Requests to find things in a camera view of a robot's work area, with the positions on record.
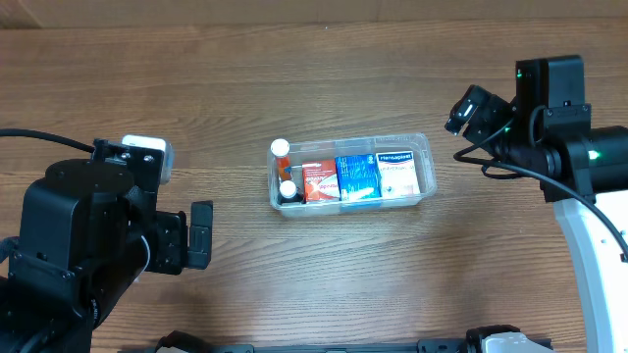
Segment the clear plastic container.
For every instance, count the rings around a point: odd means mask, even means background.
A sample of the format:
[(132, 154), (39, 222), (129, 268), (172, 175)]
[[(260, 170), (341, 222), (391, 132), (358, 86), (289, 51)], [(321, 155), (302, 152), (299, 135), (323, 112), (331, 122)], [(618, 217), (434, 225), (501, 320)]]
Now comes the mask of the clear plastic container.
[[(423, 133), (406, 133), (384, 136), (355, 137), (328, 141), (289, 142), (289, 160), (292, 181), (303, 196), (302, 203), (281, 204), (279, 187), (281, 180), (278, 175), (275, 158), (269, 147), (268, 152), (268, 184), (270, 203), (285, 217), (309, 217), (335, 215), (354, 211), (398, 208), (414, 206), (437, 191), (437, 181), (432, 153), (427, 136)], [(385, 199), (363, 199), (349, 201), (324, 201), (307, 203), (304, 198), (304, 182), (302, 165), (312, 161), (335, 160), (336, 157), (412, 151), (420, 193), (410, 197)]]

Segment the dark brown medicine bottle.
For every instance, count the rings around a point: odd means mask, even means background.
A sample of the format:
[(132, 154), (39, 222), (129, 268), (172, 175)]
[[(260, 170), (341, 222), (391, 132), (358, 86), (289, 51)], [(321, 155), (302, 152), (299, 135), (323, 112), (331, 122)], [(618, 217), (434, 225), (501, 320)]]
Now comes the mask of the dark brown medicine bottle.
[(281, 204), (302, 203), (303, 196), (292, 180), (283, 180), (279, 187)]

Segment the orange tablet tube white cap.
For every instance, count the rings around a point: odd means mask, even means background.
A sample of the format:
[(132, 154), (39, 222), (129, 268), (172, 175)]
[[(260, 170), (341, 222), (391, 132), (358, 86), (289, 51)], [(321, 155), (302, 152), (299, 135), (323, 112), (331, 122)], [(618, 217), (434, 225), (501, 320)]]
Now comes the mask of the orange tablet tube white cap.
[(278, 175), (281, 181), (292, 180), (289, 160), (290, 144), (283, 138), (275, 139), (270, 146), (270, 151), (275, 158)]

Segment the white blue plaster box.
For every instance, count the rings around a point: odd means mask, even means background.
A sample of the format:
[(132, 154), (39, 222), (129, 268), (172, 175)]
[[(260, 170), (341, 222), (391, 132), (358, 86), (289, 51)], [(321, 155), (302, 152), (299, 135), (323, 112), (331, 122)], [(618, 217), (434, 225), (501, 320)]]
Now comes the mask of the white blue plaster box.
[(396, 199), (420, 193), (412, 151), (377, 153), (382, 197)]

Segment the red medicine box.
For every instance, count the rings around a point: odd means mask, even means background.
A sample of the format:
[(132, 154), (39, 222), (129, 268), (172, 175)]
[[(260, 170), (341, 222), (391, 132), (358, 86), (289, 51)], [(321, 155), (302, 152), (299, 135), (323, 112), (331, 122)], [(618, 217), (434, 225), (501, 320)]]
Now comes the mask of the red medicine box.
[(304, 198), (307, 203), (339, 201), (340, 188), (334, 160), (312, 161), (302, 165)]

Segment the blue medicine box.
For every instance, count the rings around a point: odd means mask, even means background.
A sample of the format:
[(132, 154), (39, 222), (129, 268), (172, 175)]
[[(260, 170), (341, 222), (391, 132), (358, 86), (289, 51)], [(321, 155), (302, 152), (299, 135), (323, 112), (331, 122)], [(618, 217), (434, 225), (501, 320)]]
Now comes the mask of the blue medicine box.
[(379, 169), (374, 154), (335, 158), (340, 200), (354, 202), (381, 197)]

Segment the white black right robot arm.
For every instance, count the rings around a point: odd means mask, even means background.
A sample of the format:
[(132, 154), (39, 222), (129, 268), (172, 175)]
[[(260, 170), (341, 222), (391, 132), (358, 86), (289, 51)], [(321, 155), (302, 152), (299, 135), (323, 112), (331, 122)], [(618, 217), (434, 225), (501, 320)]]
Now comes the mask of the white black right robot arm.
[(539, 181), (567, 241), (587, 349), (627, 349), (627, 129), (592, 126), (579, 55), (519, 61), (505, 101), (470, 86), (447, 131), (466, 138), (458, 162), (485, 177)]

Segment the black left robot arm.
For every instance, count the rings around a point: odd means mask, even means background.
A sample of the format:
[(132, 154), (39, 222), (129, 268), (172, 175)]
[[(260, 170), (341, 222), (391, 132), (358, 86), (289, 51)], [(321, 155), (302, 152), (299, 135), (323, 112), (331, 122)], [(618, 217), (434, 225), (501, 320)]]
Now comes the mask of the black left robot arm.
[(1, 257), (1, 349), (87, 352), (93, 332), (144, 272), (211, 260), (214, 205), (157, 208), (166, 148), (97, 139), (87, 159), (50, 165), (26, 190), (20, 234)]

